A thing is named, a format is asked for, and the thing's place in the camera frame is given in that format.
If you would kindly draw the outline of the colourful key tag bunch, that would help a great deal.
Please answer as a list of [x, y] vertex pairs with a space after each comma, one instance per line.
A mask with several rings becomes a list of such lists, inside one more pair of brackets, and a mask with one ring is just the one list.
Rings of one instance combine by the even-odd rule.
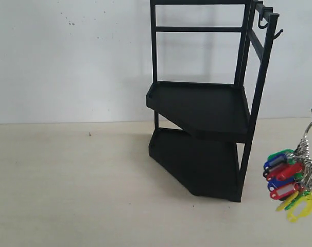
[[312, 213], [312, 158], [307, 126], [297, 147], [268, 156], [263, 166], [269, 196], [281, 201], [276, 211], [285, 211], [286, 219], [296, 223]]

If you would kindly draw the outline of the black two-tier corner rack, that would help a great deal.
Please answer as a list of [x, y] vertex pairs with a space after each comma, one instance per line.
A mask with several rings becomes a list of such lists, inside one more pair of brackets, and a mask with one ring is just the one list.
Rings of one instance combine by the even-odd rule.
[[[279, 14], [262, 1], [201, 1], [201, 5], [242, 5], [238, 27], [157, 25], [158, 5], [194, 1], [151, 1], [152, 84], [146, 105], [154, 112], [149, 156], [191, 194], [240, 202]], [[158, 79], [157, 34], [238, 33], [233, 83]]]

